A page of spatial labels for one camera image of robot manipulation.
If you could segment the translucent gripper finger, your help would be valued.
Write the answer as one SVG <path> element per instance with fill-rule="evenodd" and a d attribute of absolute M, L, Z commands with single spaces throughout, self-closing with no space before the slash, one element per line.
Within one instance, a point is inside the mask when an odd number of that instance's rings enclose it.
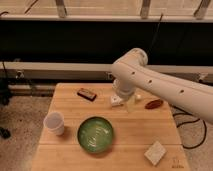
<path fill-rule="evenodd" d="M 135 97 L 132 96 L 127 102 L 126 102 L 126 108 L 129 113 L 131 113 L 134 110 L 135 106 Z"/>

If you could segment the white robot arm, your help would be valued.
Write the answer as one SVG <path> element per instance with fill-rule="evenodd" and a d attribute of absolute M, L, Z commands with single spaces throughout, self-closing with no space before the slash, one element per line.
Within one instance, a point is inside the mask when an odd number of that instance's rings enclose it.
<path fill-rule="evenodd" d="M 213 87 L 150 70 L 147 63 L 146 52 L 133 48 L 111 65 L 120 98 L 128 101 L 140 88 L 213 124 Z"/>

